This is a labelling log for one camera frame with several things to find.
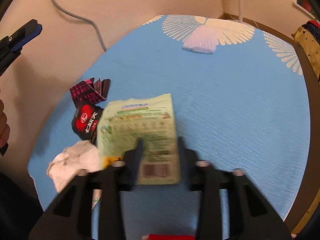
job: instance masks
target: human hand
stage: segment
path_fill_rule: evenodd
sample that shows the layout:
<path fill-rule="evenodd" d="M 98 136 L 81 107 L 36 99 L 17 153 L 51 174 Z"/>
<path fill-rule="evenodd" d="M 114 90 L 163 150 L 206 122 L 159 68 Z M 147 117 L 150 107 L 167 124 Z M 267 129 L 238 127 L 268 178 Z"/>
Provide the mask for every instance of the human hand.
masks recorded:
<path fill-rule="evenodd" d="M 9 139 L 10 127 L 7 124 L 7 116 L 3 112 L 4 103 L 0 100 L 0 148 L 2 148 Z"/>

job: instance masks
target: blue tablecloth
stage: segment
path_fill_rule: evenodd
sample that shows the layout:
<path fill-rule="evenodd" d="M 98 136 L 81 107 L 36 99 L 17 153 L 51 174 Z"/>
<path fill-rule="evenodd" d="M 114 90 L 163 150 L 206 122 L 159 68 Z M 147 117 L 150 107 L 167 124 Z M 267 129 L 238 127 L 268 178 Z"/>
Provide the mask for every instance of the blue tablecloth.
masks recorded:
<path fill-rule="evenodd" d="M 199 26 L 219 32 L 213 54 L 182 49 Z M 194 16 L 159 16 L 135 29 L 79 80 L 110 78 L 108 100 L 171 93 L 176 130 L 188 148 L 217 168 L 244 169 L 284 218 L 305 170 L 310 115 L 303 73 L 293 47 L 253 27 Z M 69 92 L 46 122 L 28 165 L 44 209 L 57 194 L 46 175 L 50 161 L 79 138 Z M 199 193 L 183 184 L 138 186 L 121 194 L 128 240 L 142 235 L 194 234 Z M 224 237 L 228 207 L 223 198 Z M 93 210 L 97 238 L 99 205 Z"/>

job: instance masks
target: gray cable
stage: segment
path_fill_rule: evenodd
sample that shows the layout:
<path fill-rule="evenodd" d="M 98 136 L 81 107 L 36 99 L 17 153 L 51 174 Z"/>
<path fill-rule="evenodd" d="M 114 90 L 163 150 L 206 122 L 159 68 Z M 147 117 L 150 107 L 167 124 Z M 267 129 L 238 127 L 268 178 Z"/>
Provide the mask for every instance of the gray cable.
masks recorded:
<path fill-rule="evenodd" d="M 56 0 L 51 0 L 51 1 L 52 1 L 53 5 L 54 5 L 55 7 L 57 7 L 57 8 L 58 8 L 60 11 L 62 11 L 63 13 L 68 14 L 68 15 L 70 15 L 71 17 L 74 17 L 74 18 L 77 18 L 77 19 L 80 19 L 80 20 L 83 20 L 83 21 L 85 21 L 85 22 L 90 23 L 90 24 L 95 28 L 95 30 L 96 30 L 96 32 L 97 32 L 97 35 L 98 35 L 98 38 L 99 38 L 99 41 L 100 41 L 100 43 L 101 43 L 101 46 L 102 46 L 103 50 L 104 50 L 104 51 L 107 51 L 107 48 L 106 48 L 106 46 L 104 45 L 103 39 L 102 39 L 102 37 L 101 37 L 101 33 L 100 33 L 100 31 L 99 31 L 99 28 L 98 28 L 98 26 L 96 25 L 96 23 L 95 23 L 93 20 L 90 20 L 90 19 L 81 17 L 81 16 L 79 16 L 79 15 L 76 15 L 76 14 L 74 14 L 74 13 L 71 13 L 71 12 L 65 10 L 65 9 L 62 8 L 60 5 L 58 5 L 58 3 L 56 2 Z"/>

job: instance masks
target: red fabric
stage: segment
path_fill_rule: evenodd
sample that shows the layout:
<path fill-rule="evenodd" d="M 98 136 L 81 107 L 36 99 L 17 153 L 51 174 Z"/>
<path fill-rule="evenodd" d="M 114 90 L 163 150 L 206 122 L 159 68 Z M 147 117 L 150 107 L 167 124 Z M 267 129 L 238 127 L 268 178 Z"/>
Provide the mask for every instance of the red fabric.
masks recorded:
<path fill-rule="evenodd" d="M 161 236 L 161 235 L 149 235 L 149 240 L 195 240 L 194 236 Z"/>
<path fill-rule="evenodd" d="M 313 25 L 317 26 L 318 28 L 320 28 L 320 24 L 316 21 L 309 21 L 310 23 L 312 23 Z"/>

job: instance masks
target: beige wall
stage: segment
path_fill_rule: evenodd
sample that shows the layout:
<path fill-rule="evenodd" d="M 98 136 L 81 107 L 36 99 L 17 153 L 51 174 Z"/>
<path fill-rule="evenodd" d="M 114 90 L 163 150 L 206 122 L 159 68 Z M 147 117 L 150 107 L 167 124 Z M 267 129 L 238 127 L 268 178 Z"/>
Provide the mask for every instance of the beige wall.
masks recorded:
<path fill-rule="evenodd" d="M 107 47 L 157 15 L 217 18 L 223 13 L 221 0 L 57 2 L 94 20 Z M 50 0 L 14 0 L 0 22 L 0 37 L 12 34 L 32 18 L 43 25 L 41 35 L 23 48 L 22 55 L 0 78 L 0 98 L 11 127 L 10 146 L 0 161 L 0 171 L 28 192 L 32 181 L 27 174 L 27 162 L 45 120 L 64 93 L 103 53 L 93 27 L 57 11 Z"/>
<path fill-rule="evenodd" d="M 260 22 L 291 38 L 291 33 L 310 18 L 292 2 L 297 0 L 244 0 L 243 17 Z M 223 0 L 226 13 L 238 15 L 238 0 Z"/>

